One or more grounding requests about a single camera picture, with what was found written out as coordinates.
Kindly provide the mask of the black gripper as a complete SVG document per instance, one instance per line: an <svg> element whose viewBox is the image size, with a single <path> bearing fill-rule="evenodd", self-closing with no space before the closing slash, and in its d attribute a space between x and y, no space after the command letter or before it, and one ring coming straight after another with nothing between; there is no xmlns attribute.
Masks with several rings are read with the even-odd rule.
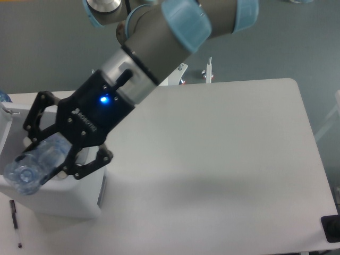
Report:
<svg viewBox="0 0 340 255"><path fill-rule="evenodd" d="M40 185L60 172L80 180L109 164L114 156L104 144L107 135L134 110L134 106L118 94L118 89L132 77L132 71L127 69L110 84L104 72L97 70L65 99L60 100L49 91L38 92L23 124L31 144L15 161L22 161L27 155L42 160L51 152L59 132L73 146L65 161L44 176ZM41 119L50 106L57 106L56 121L42 129ZM84 165L77 164L77 155L82 148L92 146L99 146L95 159Z"/></svg>

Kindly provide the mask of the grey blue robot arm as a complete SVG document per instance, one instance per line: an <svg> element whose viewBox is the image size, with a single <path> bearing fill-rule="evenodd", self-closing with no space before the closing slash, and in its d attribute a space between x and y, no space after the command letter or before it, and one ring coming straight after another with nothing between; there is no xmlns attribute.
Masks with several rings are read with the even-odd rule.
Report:
<svg viewBox="0 0 340 255"><path fill-rule="evenodd" d="M79 180L107 165L110 131L207 39L251 27L258 13L258 1L162 1L128 10L120 49L82 86L65 99L37 94L23 125L28 150L55 133L71 148L35 183L60 172Z"/></svg>

